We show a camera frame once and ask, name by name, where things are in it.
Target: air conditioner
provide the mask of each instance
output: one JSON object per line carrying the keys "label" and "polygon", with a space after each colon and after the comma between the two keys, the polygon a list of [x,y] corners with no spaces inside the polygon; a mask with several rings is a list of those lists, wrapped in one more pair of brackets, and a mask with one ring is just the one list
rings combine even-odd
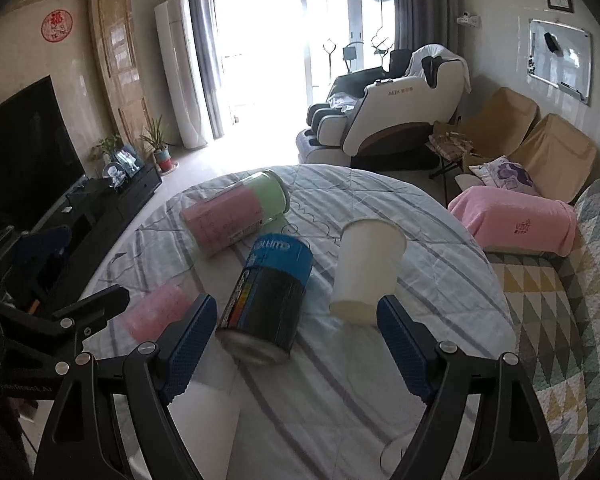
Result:
{"label": "air conditioner", "polygon": [[193,150],[213,139],[193,39],[189,0],[155,7],[164,72],[184,147]]}

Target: tan chair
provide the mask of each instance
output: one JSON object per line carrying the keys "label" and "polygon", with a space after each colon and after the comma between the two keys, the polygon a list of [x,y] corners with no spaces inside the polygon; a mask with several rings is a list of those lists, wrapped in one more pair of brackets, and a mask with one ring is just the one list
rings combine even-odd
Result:
{"label": "tan chair", "polygon": [[[562,117],[548,114],[507,158],[528,171],[540,195],[570,203],[587,181],[596,153],[589,137]],[[462,166],[465,173],[471,173],[469,166],[498,156],[465,155]]]}
{"label": "tan chair", "polygon": [[434,134],[460,132],[474,145],[474,153],[493,160],[512,153],[538,121],[540,108],[526,96],[502,87],[475,117],[452,125],[435,123]]}

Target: black tv cabinet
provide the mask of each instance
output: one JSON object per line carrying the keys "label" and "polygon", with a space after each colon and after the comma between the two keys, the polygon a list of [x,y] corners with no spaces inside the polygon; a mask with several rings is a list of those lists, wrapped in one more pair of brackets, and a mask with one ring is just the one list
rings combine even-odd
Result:
{"label": "black tv cabinet", "polygon": [[[162,183],[157,168],[145,165],[120,190],[88,181],[84,190],[67,196],[42,229],[67,225],[72,241],[65,249],[61,270],[36,314],[51,317],[78,301],[98,266],[120,235]],[[62,209],[71,206],[69,213]]]}

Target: green plant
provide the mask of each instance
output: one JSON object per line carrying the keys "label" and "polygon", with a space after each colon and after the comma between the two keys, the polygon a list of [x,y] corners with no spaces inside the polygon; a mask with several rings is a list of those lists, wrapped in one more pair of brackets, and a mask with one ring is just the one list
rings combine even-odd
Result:
{"label": "green plant", "polygon": [[103,153],[108,153],[112,158],[113,154],[122,147],[122,139],[118,134],[110,135],[109,137],[105,137],[101,139],[96,146]]}
{"label": "green plant", "polygon": [[161,152],[162,150],[166,150],[168,147],[167,142],[164,140],[164,131],[160,126],[161,123],[162,116],[158,117],[157,119],[149,118],[149,127],[146,129],[149,132],[149,135],[140,136],[144,142],[154,149],[154,152]]}

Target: red and blue pot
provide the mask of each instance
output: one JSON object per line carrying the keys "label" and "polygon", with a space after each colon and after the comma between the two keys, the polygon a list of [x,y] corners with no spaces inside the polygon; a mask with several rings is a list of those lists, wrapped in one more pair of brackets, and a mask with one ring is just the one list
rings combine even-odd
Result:
{"label": "red and blue pot", "polygon": [[169,171],[171,168],[173,168],[173,163],[171,161],[171,155],[169,154],[168,148],[160,150],[159,152],[154,152],[154,157],[162,171]]}

